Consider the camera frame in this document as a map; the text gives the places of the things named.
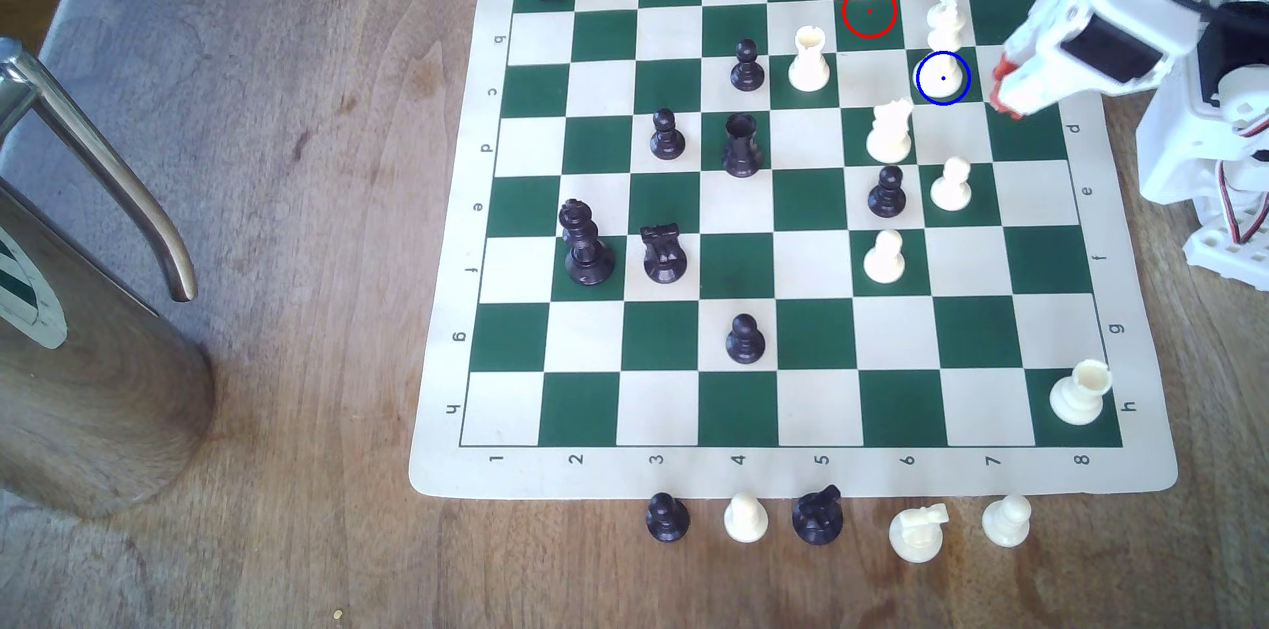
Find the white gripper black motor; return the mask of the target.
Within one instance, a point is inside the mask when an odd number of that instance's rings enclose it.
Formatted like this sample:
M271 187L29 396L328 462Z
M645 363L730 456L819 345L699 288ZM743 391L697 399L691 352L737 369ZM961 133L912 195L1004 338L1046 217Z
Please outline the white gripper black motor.
M1074 93L1156 88L1199 23L1169 0L1037 0L1005 41L989 103L1020 120Z

